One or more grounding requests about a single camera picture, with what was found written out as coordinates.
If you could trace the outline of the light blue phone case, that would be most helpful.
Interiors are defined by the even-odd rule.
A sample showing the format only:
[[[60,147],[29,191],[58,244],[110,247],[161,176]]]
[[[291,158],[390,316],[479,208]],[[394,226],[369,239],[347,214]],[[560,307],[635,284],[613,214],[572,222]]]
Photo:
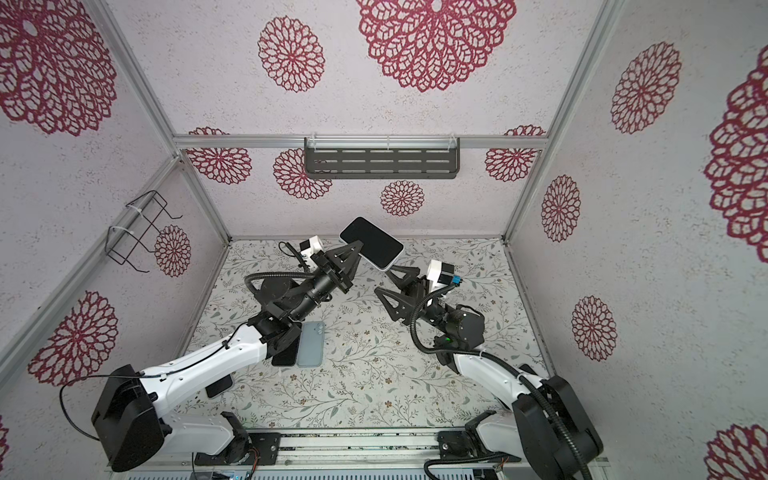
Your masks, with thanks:
[[[317,368],[323,363],[325,323],[305,322],[302,327],[296,365],[300,368]]]

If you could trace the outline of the bare black phone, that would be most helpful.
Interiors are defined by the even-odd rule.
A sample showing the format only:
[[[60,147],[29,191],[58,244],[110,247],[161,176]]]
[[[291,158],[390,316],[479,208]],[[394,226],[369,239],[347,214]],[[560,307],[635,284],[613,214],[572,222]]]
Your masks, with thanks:
[[[297,337],[286,349],[279,352],[272,358],[271,365],[274,367],[294,366],[296,364],[299,346],[300,338]]]

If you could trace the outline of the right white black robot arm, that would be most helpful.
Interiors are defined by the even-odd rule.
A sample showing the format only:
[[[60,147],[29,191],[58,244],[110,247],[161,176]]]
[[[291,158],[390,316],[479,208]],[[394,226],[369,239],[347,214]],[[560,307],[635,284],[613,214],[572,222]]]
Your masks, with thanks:
[[[386,275],[394,289],[378,287],[375,294],[390,318],[407,326],[416,349],[503,405],[461,430],[439,432],[440,456],[424,464],[428,478],[437,465],[522,461],[540,479],[591,478],[589,464],[604,446],[573,387],[560,376],[544,378],[527,364],[514,367],[484,349],[484,315],[443,300],[461,284],[453,265],[434,261],[426,274],[394,265]]]

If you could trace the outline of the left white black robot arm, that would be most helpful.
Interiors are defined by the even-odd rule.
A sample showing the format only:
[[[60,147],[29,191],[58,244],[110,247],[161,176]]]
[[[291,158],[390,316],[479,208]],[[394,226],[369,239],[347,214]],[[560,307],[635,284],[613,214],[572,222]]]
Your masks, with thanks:
[[[245,459],[252,442],[234,413],[187,415],[177,413],[177,406],[207,387],[222,389],[235,371],[297,343],[306,317],[335,290],[351,289],[362,248],[354,241],[318,251],[311,257],[312,272],[251,274],[248,283],[267,285],[252,291],[261,309],[231,334],[165,364],[113,371],[91,418],[110,468],[126,472],[165,454],[206,456],[217,464]]]

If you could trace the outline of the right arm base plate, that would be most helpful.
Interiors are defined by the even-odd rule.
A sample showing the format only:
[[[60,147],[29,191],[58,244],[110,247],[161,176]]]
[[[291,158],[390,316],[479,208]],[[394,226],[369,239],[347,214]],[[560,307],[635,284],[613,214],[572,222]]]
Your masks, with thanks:
[[[508,461],[519,463],[518,456],[501,451],[491,451],[483,446],[479,438],[467,431],[443,430],[437,433],[440,459],[464,463],[485,461]]]

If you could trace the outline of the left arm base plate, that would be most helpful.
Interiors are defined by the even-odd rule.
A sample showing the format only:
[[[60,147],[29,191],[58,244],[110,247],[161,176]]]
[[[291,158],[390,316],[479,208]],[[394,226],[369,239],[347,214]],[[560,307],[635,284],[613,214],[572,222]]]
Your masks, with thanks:
[[[274,465],[280,448],[280,433],[249,433],[236,436],[219,454],[196,453],[195,466]]]

